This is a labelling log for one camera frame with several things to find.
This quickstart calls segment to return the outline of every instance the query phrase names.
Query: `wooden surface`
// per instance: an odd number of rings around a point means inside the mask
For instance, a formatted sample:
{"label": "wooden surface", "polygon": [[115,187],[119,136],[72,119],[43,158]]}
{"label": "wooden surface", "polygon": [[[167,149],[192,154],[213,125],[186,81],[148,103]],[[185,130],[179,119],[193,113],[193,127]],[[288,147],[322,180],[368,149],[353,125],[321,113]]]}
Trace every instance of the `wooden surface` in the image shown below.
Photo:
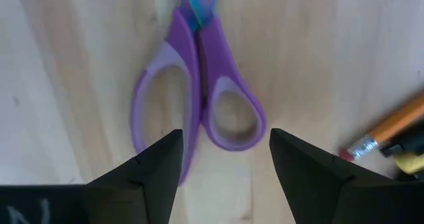
{"label": "wooden surface", "polygon": [[[178,0],[0,0],[0,182],[84,183],[134,155],[134,83]],[[218,0],[237,66],[279,127],[329,152],[424,87],[424,0]],[[160,74],[148,139],[182,126],[184,80]],[[244,111],[224,102],[229,129]],[[241,153],[199,132],[170,223],[293,223],[269,133]],[[377,152],[359,161],[385,175]]]}

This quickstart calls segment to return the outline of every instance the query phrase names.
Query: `wood grain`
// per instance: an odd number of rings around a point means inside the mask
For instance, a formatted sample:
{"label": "wood grain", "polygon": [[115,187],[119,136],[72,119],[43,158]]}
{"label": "wood grain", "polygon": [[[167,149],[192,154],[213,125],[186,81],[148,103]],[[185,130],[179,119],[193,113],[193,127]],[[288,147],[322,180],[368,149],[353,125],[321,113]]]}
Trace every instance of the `wood grain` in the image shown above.
{"label": "wood grain", "polygon": [[[0,0],[2,184],[89,182],[134,155],[133,85],[176,4]],[[335,152],[424,87],[424,0],[217,4],[268,130],[279,127]],[[152,84],[142,131],[150,143],[182,126],[183,84],[176,70]],[[226,99],[223,111],[235,102]],[[225,118],[232,131],[250,122],[242,120],[244,111]],[[268,137],[252,150],[229,153],[200,129],[170,223],[294,223]],[[388,176],[394,171],[393,160],[377,152],[357,162]]]}

